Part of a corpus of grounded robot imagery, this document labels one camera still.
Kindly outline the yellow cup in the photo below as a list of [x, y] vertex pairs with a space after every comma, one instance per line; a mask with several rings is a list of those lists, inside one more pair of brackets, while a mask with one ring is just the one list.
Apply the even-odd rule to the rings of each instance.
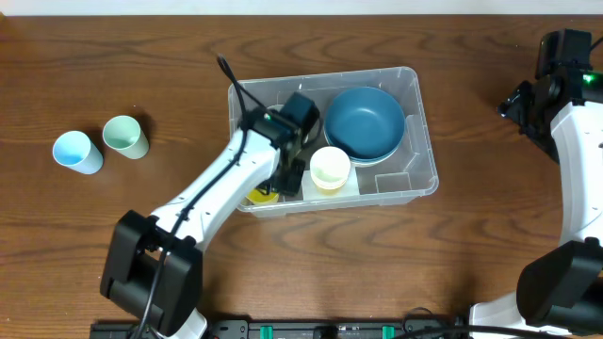
[[267, 192], [257, 188], [246, 196], [246, 199], [254, 205], [273, 204], [279, 201], [279, 198], [280, 196], [276, 192]]
[[341, 191], [342, 186], [341, 187], [337, 187], [337, 188], [324, 188], [324, 187], [317, 187], [317, 192], [319, 192], [322, 195], [325, 196], [334, 196], [339, 194], [339, 192]]

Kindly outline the pink cup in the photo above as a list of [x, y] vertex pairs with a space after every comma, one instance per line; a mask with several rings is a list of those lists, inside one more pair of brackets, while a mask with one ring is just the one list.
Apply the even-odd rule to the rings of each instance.
[[335, 191], [341, 189], [345, 184], [346, 184], [346, 182], [335, 182], [335, 183], [318, 182], [318, 183], [315, 183], [315, 186], [316, 186], [317, 190], [320, 190], [320, 191], [335, 192]]

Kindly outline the cream white cup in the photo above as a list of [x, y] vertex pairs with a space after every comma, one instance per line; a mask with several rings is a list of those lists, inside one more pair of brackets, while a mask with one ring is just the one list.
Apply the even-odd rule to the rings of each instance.
[[334, 146], [318, 149], [310, 159], [310, 176], [314, 184], [347, 182], [350, 169], [348, 156]]

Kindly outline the dark blue bowl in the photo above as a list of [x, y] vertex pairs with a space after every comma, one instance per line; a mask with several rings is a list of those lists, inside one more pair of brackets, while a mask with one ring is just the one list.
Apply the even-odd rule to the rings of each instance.
[[398, 101], [381, 89], [346, 89], [334, 97], [324, 119], [327, 142], [350, 159], [376, 162], [392, 154], [404, 136], [405, 116]]
[[363, 138], [351, 142], [335, 141], [330, 137], [325, 139], [329, 146], [342, 150], [351, 163], [359, 167], [370, 167], [385, 161], [398, 150], [400, 145], [400, 143], [393, 145], [386, 141]]

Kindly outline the green cup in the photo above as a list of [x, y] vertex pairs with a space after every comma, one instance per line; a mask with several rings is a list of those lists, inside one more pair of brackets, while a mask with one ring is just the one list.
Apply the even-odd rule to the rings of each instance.
[[130, 159], [140, 159], [149, 151], [149, 142], [138, 121], [121, 115], [110, 119], [103, 128], [105, 144]]

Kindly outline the light blue cup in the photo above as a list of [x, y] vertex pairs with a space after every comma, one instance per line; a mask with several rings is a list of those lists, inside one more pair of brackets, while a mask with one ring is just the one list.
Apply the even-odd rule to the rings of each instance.
[[52, 155], [59, 165], [87, 175], [96, 173], [104, 164], [100, 151], [81, 131], [69, 131], [58, 137]]

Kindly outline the yellow cup front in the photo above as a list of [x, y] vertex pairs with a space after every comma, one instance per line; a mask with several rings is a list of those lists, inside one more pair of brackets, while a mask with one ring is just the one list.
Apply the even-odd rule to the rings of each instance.
[[322, 195], [325, 196], [334, 196], [339, 194], [339, 192], [341, 191], [342, 186], [341, 187], [337, 187], [337, 188], [324, 188], [324, 187], [317, 187], [317, 192], [319, 192]]

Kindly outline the beige bowl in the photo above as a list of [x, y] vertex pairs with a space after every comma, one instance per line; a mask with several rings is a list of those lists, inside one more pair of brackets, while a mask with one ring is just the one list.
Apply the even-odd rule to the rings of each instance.
[[354, 165], [355, 167], [358, 167], [358, 168], [369, 168], [369, 167], [377, 166], [378, 164], [381, 164], [385, 160], [386, 159], [376, 159], [376, 160], [371, 160], [371, 161], [360, 161], [358, 159], [351, 159], [350, 163], [352, 165]]

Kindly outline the small grey bowl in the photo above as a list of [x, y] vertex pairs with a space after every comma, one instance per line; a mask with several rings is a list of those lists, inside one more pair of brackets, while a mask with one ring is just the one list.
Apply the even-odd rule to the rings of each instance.
[[269, 110], [280, 112], [284, 105], [271, 105], [268, 107]]

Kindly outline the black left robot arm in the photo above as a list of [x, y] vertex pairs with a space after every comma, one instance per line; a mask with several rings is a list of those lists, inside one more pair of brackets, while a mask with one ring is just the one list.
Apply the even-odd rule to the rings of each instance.
[[318, 120], [314, 108], [256, 107], [246, 112], [229, 144], [184, 191], [145, 217], [128, 211], [116, 224], [101, 280], [101, 294], [159, 338], [201, 338], [207, 329], [197, 309], [204, 251], [223, 222], [255, 188], [297, 192], [297, 155]]

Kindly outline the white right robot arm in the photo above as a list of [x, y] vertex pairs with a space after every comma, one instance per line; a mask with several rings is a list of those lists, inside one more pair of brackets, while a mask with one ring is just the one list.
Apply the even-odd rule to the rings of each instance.
[[602, 332], [602, 76], [559, 68], [521, 83], [497, 109], [556, 160], [559, 246], [527, 265], [514, 292], [471, 307], [472, 338]]

